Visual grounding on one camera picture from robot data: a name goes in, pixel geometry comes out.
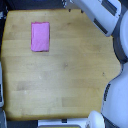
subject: white plastic part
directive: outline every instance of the white plastic part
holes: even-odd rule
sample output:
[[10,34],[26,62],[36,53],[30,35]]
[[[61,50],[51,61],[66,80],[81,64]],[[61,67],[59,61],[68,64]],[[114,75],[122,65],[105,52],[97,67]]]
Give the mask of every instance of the white plastic part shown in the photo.
[[71,0],[62,0],[63,6],[66,9],[79,9]]
[[116,14],[112,15],[103,5],[103,0],[71,0],[81,10],[83,10],[89,19],[94,23],[94,19],[100,23],[100,25],[107,30],[104,33],[95,23],[94,25],[105,35],[110,36],[121,14],[121,3],[118,0],[108,0],[110,4],[117,8]]
[[125,55],[128,57],[128,11],[124,14],[121,22],[120,39]]
[[67,119],[67,123],[62,123],[61,119],[56,120],[38,120],[38,126],[80,126],[85,128],[87,118]]
[[0,102],[0,107],[3,107],[3,105],[4,105],[4,98],[3,98],[3,80],[2,80],[1,62],[0,62],[0,84],[1,84],[1,97],[2,97],[2,102]]
[[128,128],[128,63],[122,65],[122,72],[109,84],[101,113],[116,126]]
[[105,128],[103,116],[96,111],[92,111],[88,117],[85,128]]

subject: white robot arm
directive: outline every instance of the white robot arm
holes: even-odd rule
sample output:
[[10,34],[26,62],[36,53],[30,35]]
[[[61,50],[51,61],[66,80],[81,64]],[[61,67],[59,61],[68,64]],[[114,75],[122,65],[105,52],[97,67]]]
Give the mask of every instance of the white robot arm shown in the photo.
[[104,91],[101,114],[92,111],[86,128],[128,128],[128,11],[118,0],[63,0],[67,9],[80,8],[105,35],[113,36],[120,74]]

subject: wooden table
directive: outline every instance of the wooden table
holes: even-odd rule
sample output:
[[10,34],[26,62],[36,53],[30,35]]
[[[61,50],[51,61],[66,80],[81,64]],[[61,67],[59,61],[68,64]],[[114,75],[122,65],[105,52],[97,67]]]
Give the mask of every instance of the wooden table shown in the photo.
[[[50,22],[50,51],[32,52],[31,22]],[[80,10],[11,11],[1,62],[9,120],[87,117],[100,112],[106,84],[120,70],[112,38]]]

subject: wooden surface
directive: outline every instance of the wooden surface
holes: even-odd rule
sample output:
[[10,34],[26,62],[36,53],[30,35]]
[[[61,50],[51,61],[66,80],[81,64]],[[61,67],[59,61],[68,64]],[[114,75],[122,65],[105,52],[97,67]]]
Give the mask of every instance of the wooden surface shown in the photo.
[[[50,22],[50,51],[32,52],[31,22]],[[120,71],[112,38],[78,10],[8,13],[1,56],[10,120],[87,117],[100,112],[106,84]]]

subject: pink cloth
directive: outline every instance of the pink cloth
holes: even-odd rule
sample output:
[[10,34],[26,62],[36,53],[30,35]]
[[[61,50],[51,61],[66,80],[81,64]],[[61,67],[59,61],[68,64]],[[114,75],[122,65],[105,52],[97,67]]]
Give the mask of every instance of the pink cloth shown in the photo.
[[34,52],[49,51],[49,22],[31,24],[31,50]]

